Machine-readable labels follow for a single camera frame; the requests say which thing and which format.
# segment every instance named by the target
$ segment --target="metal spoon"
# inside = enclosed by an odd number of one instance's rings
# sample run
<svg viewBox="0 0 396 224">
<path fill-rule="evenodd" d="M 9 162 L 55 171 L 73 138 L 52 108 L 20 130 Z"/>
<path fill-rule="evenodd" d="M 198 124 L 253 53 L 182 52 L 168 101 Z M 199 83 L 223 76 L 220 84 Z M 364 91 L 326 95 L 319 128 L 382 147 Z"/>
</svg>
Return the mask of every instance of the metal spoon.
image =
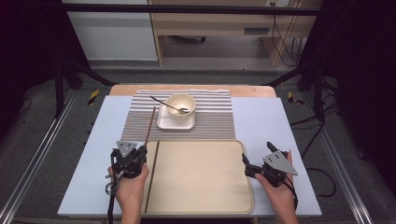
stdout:
<svg viewBox="0 0 396 224">
<path fill-rule="evenodd" d="M 151 97 L 151 99 L 153 99 L 153 100 L 155 100 L 155 101 L 157 101 L 157 102 L 159 102 L 159 103 L 161 103 L 161 104 L 163 104 L 163 105 L 166 105 L 166 106 L 169 106 L 169 107 L 171 107 L 171 108 L 174 108 L 173 106 L 167 105 L 166 103 L 164 103 L 164 102 L 162 102 L 162 101 L 156 99 L 154 96 L 151 96 L 151 95 L 150 95 L 150 97 Z M 174 109 L 177 110 L 178 113 L 180 113 L 180 114 L 188 114 L 188 113 L 190 113 L 190 110 L 189 110 L 188 108 L 179 108 L 179 109 L 174 108 Z"/>
</svg>

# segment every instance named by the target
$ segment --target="human hand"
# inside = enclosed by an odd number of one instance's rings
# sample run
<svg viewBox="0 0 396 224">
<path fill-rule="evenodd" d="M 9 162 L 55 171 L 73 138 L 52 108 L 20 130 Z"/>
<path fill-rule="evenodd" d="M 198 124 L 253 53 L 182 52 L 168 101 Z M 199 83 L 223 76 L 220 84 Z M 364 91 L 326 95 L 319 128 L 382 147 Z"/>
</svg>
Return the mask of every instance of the human hand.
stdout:
<svg viewBox="0 0 396 224">
<path fill-rule="evenodd" d="M 291 151 L 288 153 L 288 161 L 291 162 Z M 277 217 L 281 223 L 298 223 L 297 216 L 294 210 L 294 199 L 291 190 L 284 184 L 274 188 L 268 180 L 261 174 L 255 174 L 256 179 L 260 182 L 265 192 L 268 195 L 268 199 L 276 212 Z M 292 186 L 292 175 L 287 174 L 285 182 Z"/>
<path fill-rule="evenodd" d="M 112 176 L 111 167 L 107 168 L 108 173 Z M 120 179 L 120 186 L 116 193 L 117 202 L 119 202 L 122 218 L 121 223 L 139 223 L 140 211 L 143 204 L 143 194 L 145 182 L 149 175 L 149 168 L 146 163 L 142 166 L 142 173 L 135 178 Z"/>
</svg>

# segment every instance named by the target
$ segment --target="wooden tray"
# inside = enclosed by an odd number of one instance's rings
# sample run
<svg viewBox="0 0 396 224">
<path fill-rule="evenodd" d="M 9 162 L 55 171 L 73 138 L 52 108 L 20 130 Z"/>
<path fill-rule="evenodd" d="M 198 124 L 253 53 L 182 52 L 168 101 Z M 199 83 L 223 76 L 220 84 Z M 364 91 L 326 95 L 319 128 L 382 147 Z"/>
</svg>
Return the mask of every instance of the wooden tray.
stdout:
<svg viewBox="0 0 396 224">
<path fill-rule="evenodd" d="M 142 214 L 249 213 L 253 195 L 243 152 L 237 140 L 149 141 Z"/>
</svg>

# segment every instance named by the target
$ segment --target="wall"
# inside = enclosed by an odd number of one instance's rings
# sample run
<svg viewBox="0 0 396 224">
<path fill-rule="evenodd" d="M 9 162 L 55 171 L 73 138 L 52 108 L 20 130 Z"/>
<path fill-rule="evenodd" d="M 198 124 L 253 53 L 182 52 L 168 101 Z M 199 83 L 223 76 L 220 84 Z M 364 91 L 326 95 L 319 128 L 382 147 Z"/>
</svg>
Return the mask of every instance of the wall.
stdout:
<svg viewBox="0 0 396 224">
<path fill-rule="evenodd" d="M 78 4 L 139 4 L 146 0 L 63 0 Z M 157 61 L 148 13 L 68 12 L 88 60 Z"/>
</svg>

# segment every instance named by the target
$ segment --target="white table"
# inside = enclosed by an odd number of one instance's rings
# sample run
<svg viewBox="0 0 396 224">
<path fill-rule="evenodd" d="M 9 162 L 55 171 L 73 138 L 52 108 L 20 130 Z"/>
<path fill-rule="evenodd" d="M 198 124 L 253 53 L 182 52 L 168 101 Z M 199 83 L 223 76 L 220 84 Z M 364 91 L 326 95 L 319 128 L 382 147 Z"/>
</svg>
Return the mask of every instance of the white table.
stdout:
<svg viewBox="0 0 396 224">
<path fill-rule="evenodd" d="M 109 200 L 109 196 L 105 194 L 105 185 L 108 183 L 108 179 L 105 179 L 106 169 L 110 163 L 111 149 L 116 148 L 116 142 L 120 140 L 132 99 L 132 96 L 106 97 L 64 195 L 58 211 L 59 215 L 106 217 Z M 262 157 L 271 153 L 266 147 L 267 141 L 281 150 L 291 150 L 293 166 L 299 173 L 294 177 L 294 186 L 299 198 L 297 216 L 321 216 L 317 198 L 280 99 L 232 97 L 232 104 L 236 139 L 244 144 L 250 163 L 262 165 Z M 251 184 L 254 208 L 249 214 L 238 217 L 273 216 L 274 211 L 258 181 L 253 179 Z M 120 215 L 117 203 L 115 203 L 114 215 L 115 217 Z"/>
</svg>

